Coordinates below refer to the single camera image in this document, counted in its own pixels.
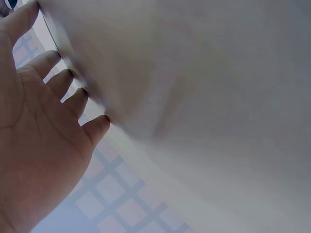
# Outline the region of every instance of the palm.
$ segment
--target palm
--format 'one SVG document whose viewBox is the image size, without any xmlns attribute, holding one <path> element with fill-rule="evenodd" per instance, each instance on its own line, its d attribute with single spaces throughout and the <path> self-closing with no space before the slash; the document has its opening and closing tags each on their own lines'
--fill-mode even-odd
<svg viewBox="0 0 311 233">
<path fill-rule="evenodd" d="M 21 20 L 33 22 L 38 11 L 36 3 L 24 8 L 0 21 L 0 107 L 5 109 L 0 112 L 0 217 L 5 213 L 16 231 L 19 225 L 30 229 L 65 198 L 109 128 L 105 116 L 80 127 L 84 90 L 60 102 L 73 80 L 68 70 L 42 82 L 60 60 L 57 52 L 46 52 L 16 71 L 12 47 L 27 31 L 22 27 L 29 27 Z M 14 20 L 20 31 L 10 31 Z"/>
</svg>

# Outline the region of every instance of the skin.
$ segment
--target skin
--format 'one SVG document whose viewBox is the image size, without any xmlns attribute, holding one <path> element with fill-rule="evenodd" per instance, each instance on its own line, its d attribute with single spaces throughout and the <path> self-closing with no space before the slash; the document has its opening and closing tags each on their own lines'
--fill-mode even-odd
<svg viewBox="0 0 311 233">
<path fill-rule="evenodd" d="M 48 51 L 16 69 L 12 49 L 35 22 L 36 1 L 0 18 L 0 232 L 27 233 L 75 187 L 110 126 L 100 116 L 78 123 L 88 96 L 79 89 L 64 103 L 68 70 L 43 79 L 59 62 Z"/>
</svg>

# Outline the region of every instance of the tiled floor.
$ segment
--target tiled floor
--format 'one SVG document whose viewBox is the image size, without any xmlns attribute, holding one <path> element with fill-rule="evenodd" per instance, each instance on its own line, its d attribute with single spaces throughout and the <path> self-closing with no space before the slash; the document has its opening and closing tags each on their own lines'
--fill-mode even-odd
<svg viewBox="0 0 311 233">
<path fill-rule="evenodd" d="M 14 47 L 20 67 L 43 51 L 33 31 Z M 79 120 L 84 124 L 85 115 Z M 72 193 L 33 233 L 193 233 L 103 139 Z"/>
</svg>

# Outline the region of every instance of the white fabric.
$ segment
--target white fabric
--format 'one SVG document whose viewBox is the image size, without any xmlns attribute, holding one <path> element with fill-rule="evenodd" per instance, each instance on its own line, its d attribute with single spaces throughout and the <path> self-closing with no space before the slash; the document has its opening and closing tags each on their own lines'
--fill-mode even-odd
<svg viewBox="0 0 311 233">
<path fill-rule="evenodd" d="M 309 232 L 309 2 L 39 2 L 67 65 L 138 141 L 123 156 L 190 226 Z"/>
</svg>

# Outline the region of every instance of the finger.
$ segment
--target finger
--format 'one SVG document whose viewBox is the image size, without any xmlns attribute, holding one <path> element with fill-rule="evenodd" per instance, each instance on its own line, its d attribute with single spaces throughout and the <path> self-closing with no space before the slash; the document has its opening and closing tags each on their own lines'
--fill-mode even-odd
<svg viewBox="0 0 311 233">
<path fill-rule="evenodd" d="M 110 120 L 107 116 L 99 116 L 82 126 L 94 148 L 109 130 Z"/>
<path fill-rule="evenodd" d="M 47 51 L 35 57 L 25 67 L 31 66 L 38 75 L 44 79 L 51 69 L 60 61 L 61 57 L 56 51 Z"/>
<path fill-rule="evenodd" d="M 38 3 L 36 1 L 31 1 L 5 17 L 1 21 L 3 28 L 0 30 L 4 30 L 4 32 L 8 34 L 12 45 L 14 45 L 17 40 L 33 26 L 37 19 L 38 12 Z"/>
<path fill-rule="evenodd" d="M 87 100 L 87 92 L 84 89 L 79 88 L 73 96 L 64 102 L 64 105 L 77 119 L 79 119 L 84 112 Z"/>
<path fill-rule="evenodd" d="M 71 83 L 73 81 L 73 75 L 67 69 L 64 69 L 59 74 L 56 74 L 48 82 L 47 86 L 52 92 L 61 100 L 67 93 Z"/>
<path fill-rule="evenodd" d="M 2 3 L 0 2 L 0 16 L 7 17 L 10 11 L 11 9 L 7 7 L 4 1 Z"/>
</svg>

